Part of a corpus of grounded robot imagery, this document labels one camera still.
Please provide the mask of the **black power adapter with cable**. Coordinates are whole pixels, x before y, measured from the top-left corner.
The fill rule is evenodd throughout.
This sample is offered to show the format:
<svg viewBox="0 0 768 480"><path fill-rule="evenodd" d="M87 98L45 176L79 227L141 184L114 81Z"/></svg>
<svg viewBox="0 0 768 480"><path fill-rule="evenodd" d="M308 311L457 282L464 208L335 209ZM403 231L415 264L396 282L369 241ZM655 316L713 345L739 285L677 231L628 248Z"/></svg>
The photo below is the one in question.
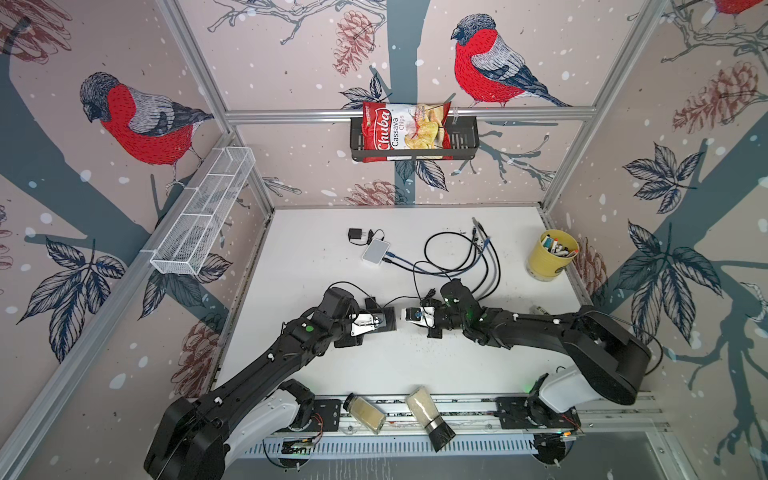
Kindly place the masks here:
<svg viewBox="0 0 768 480"><path fill-rule="evenodd" d="M365 247L370 245L374 240L384 241L386 235L382 229L364 230L361 228L350 228L347 232L347 239L348 242L354 246Z"/></svg>

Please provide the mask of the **black network switch box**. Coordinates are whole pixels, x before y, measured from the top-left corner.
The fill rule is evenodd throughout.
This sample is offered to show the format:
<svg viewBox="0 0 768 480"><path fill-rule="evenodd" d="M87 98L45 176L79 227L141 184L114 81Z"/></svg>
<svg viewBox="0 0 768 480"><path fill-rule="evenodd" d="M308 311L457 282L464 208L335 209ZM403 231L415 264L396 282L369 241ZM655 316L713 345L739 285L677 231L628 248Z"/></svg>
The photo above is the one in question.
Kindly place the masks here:
<svg viewBox="0 0 768 480"><path fill-rule="evenodd" d="M360 313L354 321L356 336L369 333L381 333L396 329L396 317L393 307L386 307L372 313Z"/></svg>

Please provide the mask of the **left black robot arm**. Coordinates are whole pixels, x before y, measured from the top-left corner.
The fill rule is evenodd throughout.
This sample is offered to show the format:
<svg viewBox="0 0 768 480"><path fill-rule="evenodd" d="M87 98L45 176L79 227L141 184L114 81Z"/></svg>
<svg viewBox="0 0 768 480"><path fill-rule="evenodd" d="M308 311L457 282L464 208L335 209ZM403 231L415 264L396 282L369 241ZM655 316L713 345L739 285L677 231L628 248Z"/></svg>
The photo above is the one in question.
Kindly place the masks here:
<svg viewBox="0 0 768 480"><path fill-rule="evenodd" d="M330 287L320 304L285 323L273 344L229 381L196 400L180 398L164 412L144 470L153 479L220 479L234 450L235 428L292 374L352 331L360 312L348 291Z"/></svg>

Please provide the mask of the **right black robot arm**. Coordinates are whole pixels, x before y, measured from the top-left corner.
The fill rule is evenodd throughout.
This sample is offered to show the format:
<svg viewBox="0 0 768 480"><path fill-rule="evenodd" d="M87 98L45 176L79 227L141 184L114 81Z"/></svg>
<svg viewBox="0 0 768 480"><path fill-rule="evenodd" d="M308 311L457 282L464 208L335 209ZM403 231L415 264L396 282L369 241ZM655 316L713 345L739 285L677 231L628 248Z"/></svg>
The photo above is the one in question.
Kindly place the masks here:
<svg viewBox="0 0 768 480"><path fill-rule="evenodd" d="M652 354L609 315L589 306L558 315L483 307L458 279L444 284L440 293L439 300L421 301L409 321L432 333L459 330L480 346L529 347L572 360L571 367L539 377L529 393L532 408L563 414L600 398L623 406L635 403Z"/></svg>

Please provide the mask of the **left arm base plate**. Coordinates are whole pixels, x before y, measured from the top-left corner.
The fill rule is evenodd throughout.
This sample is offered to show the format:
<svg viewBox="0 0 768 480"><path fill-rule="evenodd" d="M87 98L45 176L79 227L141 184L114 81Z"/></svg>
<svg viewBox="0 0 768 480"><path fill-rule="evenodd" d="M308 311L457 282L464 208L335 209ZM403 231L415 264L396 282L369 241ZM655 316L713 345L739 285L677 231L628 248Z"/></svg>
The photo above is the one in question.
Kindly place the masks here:
<svg viewBox="0 0 768 480"><path fill-rule="evenodd" d="M292 395L298 410L285 431L305 433L336 432L339 428L342 401L335 398L317 397L297 380L286 380L280 389Z"/></svg>

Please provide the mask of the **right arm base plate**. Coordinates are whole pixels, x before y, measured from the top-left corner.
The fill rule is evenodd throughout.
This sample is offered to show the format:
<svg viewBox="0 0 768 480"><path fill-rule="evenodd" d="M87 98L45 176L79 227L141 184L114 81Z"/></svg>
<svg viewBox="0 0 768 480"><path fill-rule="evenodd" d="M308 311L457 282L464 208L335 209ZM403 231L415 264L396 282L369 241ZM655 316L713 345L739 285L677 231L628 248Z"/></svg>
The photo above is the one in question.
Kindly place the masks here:
<svg viewBox="0 0 768 480"><path fill-rule="evenodd" d="M578 413L574 407L558 413L540 398L541 388L549 374L543 374L525 395L497 397L494 402L502 430L557 429L575 431L581 428Z"/></svg>

